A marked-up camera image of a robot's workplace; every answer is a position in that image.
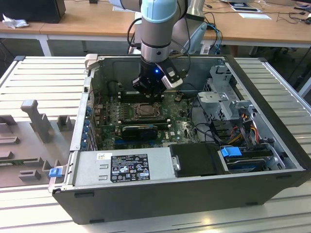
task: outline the computer case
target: computer case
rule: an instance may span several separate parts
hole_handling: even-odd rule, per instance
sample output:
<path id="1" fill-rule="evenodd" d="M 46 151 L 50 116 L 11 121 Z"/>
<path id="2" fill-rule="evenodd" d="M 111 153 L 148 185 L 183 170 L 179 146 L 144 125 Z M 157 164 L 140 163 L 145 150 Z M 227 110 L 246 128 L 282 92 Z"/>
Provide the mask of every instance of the computer case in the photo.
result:
<path id="1" fill-rule="evenodd" d="M 0 0 L 0 9 L 9 18 L 45 23 L 59 23 L 66 11 L 64 0 Z"/>

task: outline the yellow wire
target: yellow wire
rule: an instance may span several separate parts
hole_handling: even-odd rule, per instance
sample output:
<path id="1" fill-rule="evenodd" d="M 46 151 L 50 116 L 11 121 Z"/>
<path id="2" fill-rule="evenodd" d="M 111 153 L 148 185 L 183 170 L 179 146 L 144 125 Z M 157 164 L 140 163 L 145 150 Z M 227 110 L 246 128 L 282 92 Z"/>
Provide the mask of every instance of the yellow wire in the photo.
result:
<path id="1" fill-rule="evenodd" d="M 239 134 L 237 137 L 233 138 L 228 144 L 231 144 L 231 143 L 237 141 L 241 137 L 242 137 L 242 134 Z"/>

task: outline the white table leg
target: white table leg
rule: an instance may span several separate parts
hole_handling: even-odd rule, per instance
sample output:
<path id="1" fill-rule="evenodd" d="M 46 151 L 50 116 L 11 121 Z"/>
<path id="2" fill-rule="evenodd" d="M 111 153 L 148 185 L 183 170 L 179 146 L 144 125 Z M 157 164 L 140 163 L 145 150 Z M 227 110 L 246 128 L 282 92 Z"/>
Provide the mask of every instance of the white table leg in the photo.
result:
<path id="1" fill-rule="evenodd" d="M 44 56 L 51 57 L 54 56 L 53 51 L 49 47 L 48 37 L 46 35 L 38 35 L 37 40 L 39 40 Z"/>
<path id="2" fill-rule="evenodd" d="M 306 94 L 311 90 L 311 77 L 308 79 L 308 81 L 303 85 L 303 87 L 300 89 L 298 94 L 301 97 L 305 97 Z"/>

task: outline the sticker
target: sticker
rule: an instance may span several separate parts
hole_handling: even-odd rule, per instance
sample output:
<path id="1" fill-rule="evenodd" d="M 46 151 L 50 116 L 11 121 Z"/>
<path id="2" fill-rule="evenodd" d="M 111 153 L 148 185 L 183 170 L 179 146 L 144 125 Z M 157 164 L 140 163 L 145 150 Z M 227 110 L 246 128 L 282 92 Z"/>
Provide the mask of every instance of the sticker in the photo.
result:
<path id="1" fill-rule="evenodd" d="M 0 166 L 13 166 L 13 164 L 12 163 L 2 163 L 2 164 L 0 164 Z"/>
<path id="2" fill-rule="evenodd" d="M 97 153 L 97 160 L 101 160 L 101 159 L 110 159 L 110 157 L 112 156 L 112 153 Z"/>
<path id="3" fill-rule="evenodd" d="M 111 156 L 110 177 L 113 183 L 150 180 L 147 154 Z"/>

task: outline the black plastic cover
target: black plastic cover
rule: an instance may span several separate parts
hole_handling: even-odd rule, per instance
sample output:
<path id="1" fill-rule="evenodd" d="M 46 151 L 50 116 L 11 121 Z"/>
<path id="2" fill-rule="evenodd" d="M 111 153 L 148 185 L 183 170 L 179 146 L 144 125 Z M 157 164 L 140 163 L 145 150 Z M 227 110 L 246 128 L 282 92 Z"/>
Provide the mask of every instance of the black plastic cover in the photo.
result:
<path id="1" fill-rule="evenodd" d="M 176 177 L 223 175 L 224 169 L 214 144 L 191 143 L 170 145 L 172 157 L 177 157 L 180 171 Z"/>

